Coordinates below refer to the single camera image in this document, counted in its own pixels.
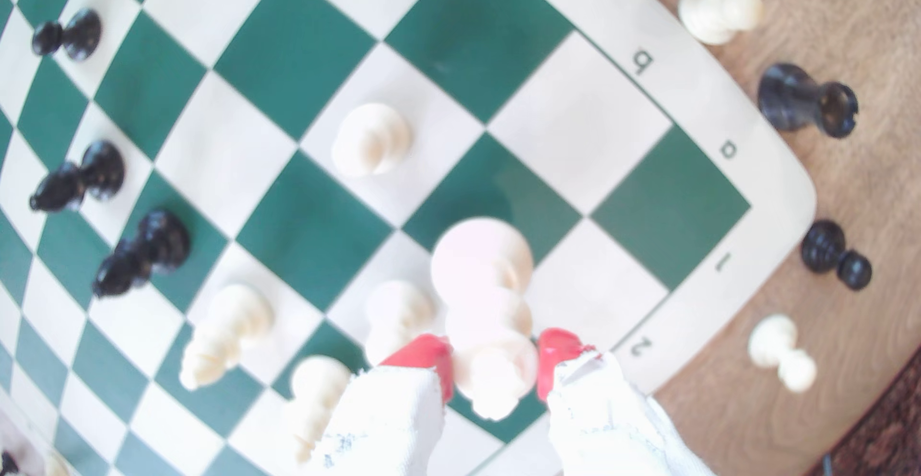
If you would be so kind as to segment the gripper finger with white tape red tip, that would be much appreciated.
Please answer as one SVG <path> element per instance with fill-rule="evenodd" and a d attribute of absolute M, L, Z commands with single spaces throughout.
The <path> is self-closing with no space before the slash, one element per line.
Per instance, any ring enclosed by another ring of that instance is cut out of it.
<path fill-rule="evenodd" d="M 616 356 L 565 329 L 538 339 L 537 394 L 566 475 L 712 475 Z"/>
<path fill-rule="evenodd" d="M 416 337 L 351 379 L 306 475 L 426 475 L 453 395 L 449 339 Z"/>

